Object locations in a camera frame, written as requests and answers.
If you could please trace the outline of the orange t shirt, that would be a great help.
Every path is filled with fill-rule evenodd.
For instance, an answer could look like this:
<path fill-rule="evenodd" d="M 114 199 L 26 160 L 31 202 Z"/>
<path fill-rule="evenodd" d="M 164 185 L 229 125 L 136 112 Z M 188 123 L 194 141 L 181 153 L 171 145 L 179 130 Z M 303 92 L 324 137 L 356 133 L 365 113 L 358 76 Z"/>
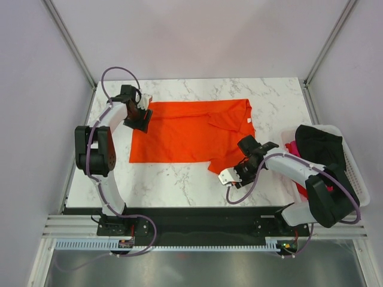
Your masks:
<path fill-rule="evenodd" d="M 132 133 L 130 163 L 202 163 L 219 174 L 245 156 L 238 147 L 255 136 L 248 99 L 152 102 L 147 132 Z"/>

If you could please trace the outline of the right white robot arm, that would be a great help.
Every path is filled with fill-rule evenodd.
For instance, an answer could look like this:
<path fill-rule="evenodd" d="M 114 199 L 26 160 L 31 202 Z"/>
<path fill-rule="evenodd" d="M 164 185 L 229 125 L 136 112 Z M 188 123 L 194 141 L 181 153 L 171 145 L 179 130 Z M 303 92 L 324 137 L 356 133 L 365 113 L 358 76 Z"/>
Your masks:
<path fill-rule="evenodd" d="M 273 142 L 260 144 L 248 135 L 238 142 L 245 156 L 233 168 L 229 168 L 228 186 L 236 188 L 251 185 L 239 200 L 239 204 L 255 189 L 260 172 L 271 170 L 301 185 L 308 194 L 307 201 L 283 207 L 274 220 L 275 231 L 290 234 L 297 225 L 318 223 L 331 228 L 337 223 L 354 225 L 360 222 L 360 202 L 344 170 L 337 164 L 324 166 L 286 152 Z"/>

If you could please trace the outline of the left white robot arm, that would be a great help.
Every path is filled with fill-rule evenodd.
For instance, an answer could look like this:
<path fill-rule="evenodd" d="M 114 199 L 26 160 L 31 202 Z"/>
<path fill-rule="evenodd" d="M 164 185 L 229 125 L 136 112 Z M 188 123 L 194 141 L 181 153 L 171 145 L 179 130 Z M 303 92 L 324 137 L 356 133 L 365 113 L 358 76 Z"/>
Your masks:
<path fill-rule="evenodd" d="M 123 213 L 122 199 L 114 176 L 117 162 L 113 132 L 120 123 L 128 128 L 148 131 L 153 111 L 149 109 L 152 96 L 143 94 L 132 85 L 123 85 L 120 94 L 107 100 L 107 105 L 96 120 L 75 128 L 75 163 L 92 181 L 102 203 L 102 213 L 114 216 L 110 227 L 118 235 L 131 229 L 131 220 Z"/>

